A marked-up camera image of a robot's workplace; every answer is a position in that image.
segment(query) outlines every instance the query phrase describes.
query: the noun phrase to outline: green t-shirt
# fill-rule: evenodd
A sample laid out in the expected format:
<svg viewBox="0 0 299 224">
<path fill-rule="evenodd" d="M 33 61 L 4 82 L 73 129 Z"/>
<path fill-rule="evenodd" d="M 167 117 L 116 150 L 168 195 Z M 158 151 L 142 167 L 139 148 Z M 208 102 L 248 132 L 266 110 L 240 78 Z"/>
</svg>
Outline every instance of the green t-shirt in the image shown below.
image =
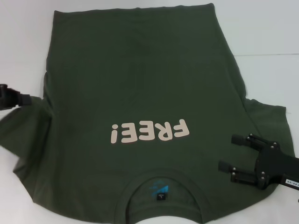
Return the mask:
<svg viewBox="0 0 299 224">
<path fill-rule="evenodd" d="M 219 160 L 254 169 L 258 152 L 232 134 L 294 155 L 285 108 L 245 98 L 213 4 L 56 11 L 46 69 L 44 98 L 0 122 L 0 145 L 33 202 L 58 214 L 205 223 L 275 189 L 218 172 Z"/>
</svg>

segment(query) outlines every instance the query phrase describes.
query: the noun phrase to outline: white table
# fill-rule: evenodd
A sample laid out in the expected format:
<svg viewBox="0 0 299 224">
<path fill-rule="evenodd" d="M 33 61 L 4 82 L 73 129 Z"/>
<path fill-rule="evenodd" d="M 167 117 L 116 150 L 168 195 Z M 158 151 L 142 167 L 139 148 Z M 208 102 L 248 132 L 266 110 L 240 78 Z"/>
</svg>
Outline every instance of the white table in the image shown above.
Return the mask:
<svg viewBox="0 0 299 224">
<path fill-rule="evenodd" d="M 203 5 L 213 2 L 220 26 L 236 57 L 248 98 L 287 107 L 299 157 L 299 1 L 296 0 L 1 0 L 0 83 L 42 96 L 54 10 Z M 8 111 L 0 112 L 0 118 Z M 83 224 L 32 203 L 12 172 L 17 157 L 0 147 L 1 224 Z M 279 186 L 265 200 L 211 224 L 299 222 L 299 191 Z M 157 217 L 142 224 L 190 224 Z"/>
</svg>

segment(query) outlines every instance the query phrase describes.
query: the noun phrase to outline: printed label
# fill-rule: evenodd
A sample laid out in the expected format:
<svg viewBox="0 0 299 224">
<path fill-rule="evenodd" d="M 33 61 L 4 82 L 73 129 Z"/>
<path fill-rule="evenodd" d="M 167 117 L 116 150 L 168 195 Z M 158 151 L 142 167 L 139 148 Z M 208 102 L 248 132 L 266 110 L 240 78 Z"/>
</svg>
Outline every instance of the printed label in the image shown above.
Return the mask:
<svg viewBox="0 0 299 224">
<path fill-rule="evenodd" d="M 285 183 L 290 184 L 292 186 L 295 186 L 295 187 L 299 188 L 299 183 L 298 182 L 286 179 Z"/>
</svg>

